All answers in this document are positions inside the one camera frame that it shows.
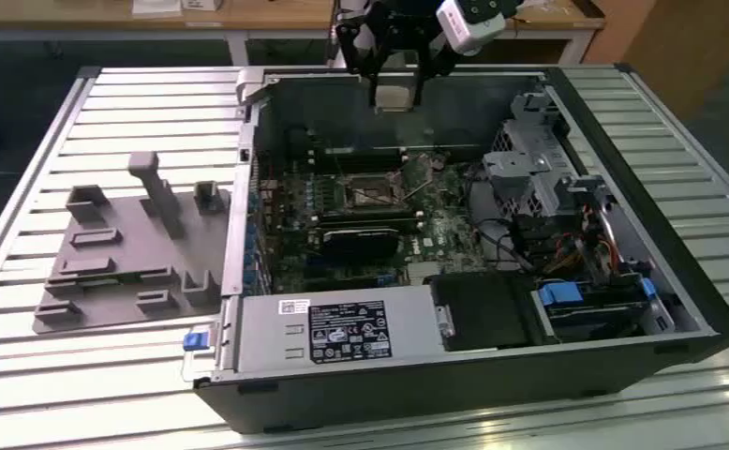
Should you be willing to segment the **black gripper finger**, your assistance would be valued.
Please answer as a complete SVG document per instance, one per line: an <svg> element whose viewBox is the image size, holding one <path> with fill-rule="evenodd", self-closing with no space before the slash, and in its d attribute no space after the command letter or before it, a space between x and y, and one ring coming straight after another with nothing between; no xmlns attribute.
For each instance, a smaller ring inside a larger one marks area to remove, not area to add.
<svg viewBox="0 0 729 450"><path fill-rule="evenodd" d="M369 82L369 104L376 105L379 73L384 65L381 60L383 33L371 27L365 18L342 19L335 33L348 72Z"/></svg>
<svg viewBox="0 0 729 450"><path fill-rule="evenodd" d="M416 55L413 105L420 106L425 82L436 77L448 76L453 72L457 64L457 52L451 46L445 33L441 32L432 40L420 43Z"/></svg>

